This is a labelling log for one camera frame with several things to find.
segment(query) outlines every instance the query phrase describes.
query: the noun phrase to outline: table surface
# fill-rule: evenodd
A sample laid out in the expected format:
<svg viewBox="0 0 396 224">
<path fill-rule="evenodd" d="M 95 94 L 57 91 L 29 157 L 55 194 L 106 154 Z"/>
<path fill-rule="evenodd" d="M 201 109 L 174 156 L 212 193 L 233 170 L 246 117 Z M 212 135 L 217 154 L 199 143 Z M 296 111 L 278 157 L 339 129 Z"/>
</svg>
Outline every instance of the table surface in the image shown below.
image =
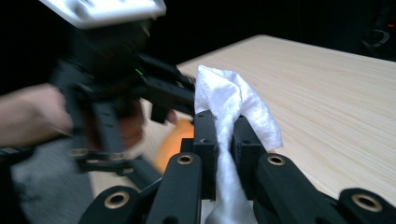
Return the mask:
<svg viewBox="0 0 396 224">
<path fill-rule="evenodd" d="M 178 68 L 194 76 L 200 64 L 233 70 L 251 85 L 280 126 L 284 146 L 276 152 L 317 189 L 334 198 L 342 189 L 368 189 L 396 205 L 396 63 L 258 35 Z M 132 156 L 152 159 L 173 126 L 146 125 Z M 91 180 L 95 195 L 130 186 L 96 172 Z"/>
</svg>

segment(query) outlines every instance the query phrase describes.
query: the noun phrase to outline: white cloth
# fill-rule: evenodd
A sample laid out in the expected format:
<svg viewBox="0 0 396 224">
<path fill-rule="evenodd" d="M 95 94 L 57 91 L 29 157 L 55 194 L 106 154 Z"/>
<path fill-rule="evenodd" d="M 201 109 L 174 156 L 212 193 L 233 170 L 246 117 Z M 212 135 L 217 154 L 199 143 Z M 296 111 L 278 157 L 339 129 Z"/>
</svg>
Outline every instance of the white cloth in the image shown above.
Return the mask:
<svg viewBox="0 0 396 224">
<path fill-rule="evenodd" d="M 205 223 L 257 223 L 229 151 L 233 125 L 240 115 L 245 116 L 266 150 L 282 147 L 280 129 L 264 100 L 237 73 L 200 65 L 195 113 L 206 110 L 215 118 L 219 158 L 217 199 Z"/>
</svg>

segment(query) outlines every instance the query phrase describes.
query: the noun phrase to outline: human arm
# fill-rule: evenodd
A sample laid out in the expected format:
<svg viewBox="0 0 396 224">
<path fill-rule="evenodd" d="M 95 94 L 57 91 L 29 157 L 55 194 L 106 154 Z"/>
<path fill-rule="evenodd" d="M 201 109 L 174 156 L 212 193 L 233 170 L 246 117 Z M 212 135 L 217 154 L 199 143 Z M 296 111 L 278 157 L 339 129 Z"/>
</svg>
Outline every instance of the human arm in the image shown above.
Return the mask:
<svg viewBox="0 0 396 224">
<path fill-rule="evenodd" d="M 145 117 L 140 102 L 131 104 L 133 113 L 120 119 L 124 145 L 133 147 L 143 138 Z M 167 120 L 177 122 L 170 110 Z M 65 100 L 58 88 L 41 84 L 0 96 L 0 147 L 39 144 L 60 135 L 69 135 L 72 120 L 65 110 Z"/>
<path fill-rule="evenodd" d="M 70 134 L 72 122 L 64 98 L 50 84 L 0 97 L 0 147 L 30 146 Z"/>
</svg>

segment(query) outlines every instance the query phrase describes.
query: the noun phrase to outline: gray floor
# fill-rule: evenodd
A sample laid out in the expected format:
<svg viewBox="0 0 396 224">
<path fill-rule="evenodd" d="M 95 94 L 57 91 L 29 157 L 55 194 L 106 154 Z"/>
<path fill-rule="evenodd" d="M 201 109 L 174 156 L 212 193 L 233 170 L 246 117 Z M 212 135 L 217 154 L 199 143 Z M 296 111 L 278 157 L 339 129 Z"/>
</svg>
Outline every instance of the gray floor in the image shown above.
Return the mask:
<svg viewBox="0 0 396 224">
<path fill-rule="evenodd" d="M 70 140 L 36 149 L 32 158 L 13 166 L 21 205 L 32 224 L 78 223 L 93 201 L 87 174 L 78 172 L 67 156 Z"/>
</svg>

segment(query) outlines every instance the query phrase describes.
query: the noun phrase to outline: white device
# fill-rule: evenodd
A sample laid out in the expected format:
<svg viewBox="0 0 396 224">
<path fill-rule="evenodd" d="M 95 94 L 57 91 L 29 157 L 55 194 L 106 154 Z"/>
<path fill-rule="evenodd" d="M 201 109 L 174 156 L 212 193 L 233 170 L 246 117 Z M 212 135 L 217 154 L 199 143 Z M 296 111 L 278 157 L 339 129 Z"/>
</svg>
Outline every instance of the white device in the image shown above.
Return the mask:
<svg viewBox="0 0 396 224">
<path fill-rule="evenodd" d="M 127 21 L 156 19 L 165 14 L 163 0 L 39 0 L 79 29 Z"/>
</svg>

